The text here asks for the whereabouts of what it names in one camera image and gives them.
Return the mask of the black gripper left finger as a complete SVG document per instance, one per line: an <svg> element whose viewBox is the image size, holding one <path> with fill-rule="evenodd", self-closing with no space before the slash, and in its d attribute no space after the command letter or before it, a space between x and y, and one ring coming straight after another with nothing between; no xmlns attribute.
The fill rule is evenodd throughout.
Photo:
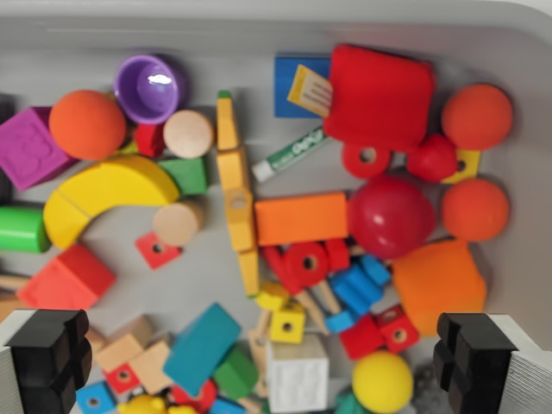
<svg viewBox="0 0 552 414"><path fill-rule="evenodd" d="M85 310L12 311L1 322L1 412L69 413L92 363Z"/></svg>

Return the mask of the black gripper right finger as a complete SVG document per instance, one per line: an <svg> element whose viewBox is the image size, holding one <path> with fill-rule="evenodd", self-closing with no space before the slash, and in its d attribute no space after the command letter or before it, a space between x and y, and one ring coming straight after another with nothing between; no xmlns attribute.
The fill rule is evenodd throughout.
<svg viewBox="0 0 552 414"><path fill-rule="evenodd" d="M436 332L436 381L452 412L551 412L551 352L512 317L442 313Z"/></svg>

